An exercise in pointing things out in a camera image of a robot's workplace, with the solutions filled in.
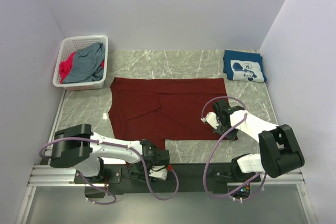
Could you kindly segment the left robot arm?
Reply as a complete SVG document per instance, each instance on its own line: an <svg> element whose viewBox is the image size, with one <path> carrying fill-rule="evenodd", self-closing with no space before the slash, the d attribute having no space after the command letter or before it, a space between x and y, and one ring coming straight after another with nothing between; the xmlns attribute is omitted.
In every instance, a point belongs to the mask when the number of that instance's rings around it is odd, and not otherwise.
<svg viewBox="0 0 336 224"><path fill-rule="evenodd" d="M127 165L126 178L145 181L166 180L170 155L148 140L125 141L108 138L91 131L90 124L80 124L57 131L54 140L72 138L53 144L50 166L75 168L90 182L97 183L107 176L104 158Z"/></svg>

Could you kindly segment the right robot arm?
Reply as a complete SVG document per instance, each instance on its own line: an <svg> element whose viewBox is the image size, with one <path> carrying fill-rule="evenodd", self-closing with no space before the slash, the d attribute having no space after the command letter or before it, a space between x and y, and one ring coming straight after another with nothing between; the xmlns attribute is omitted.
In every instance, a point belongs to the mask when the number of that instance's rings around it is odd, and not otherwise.
<svg viewBox="0 0 336 224"><path fill-rule="evenodd" d="M259 153L236 158L241 173L266 173L277 178L304 166L303 153L289 125L269 123L242 106L231 107L225 100L215 102L213 110L207 113L205 122L214 132L227 132L226 138L233 139L241 131L259 144Z"/></svg>

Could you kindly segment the dark red t shirt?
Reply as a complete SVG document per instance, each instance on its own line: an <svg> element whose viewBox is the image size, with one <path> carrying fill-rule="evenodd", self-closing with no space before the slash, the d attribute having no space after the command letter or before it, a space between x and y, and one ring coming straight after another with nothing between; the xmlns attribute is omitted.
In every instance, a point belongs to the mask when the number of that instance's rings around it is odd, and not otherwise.
<svg viewBox="0 0 336 224"><path fill-rule="evenodd" d="M201 121L206 103L226 96L223 79L114 78L108 112L114 137L147 139L159 149L165 140L217 140L219 134Z"/></svg>

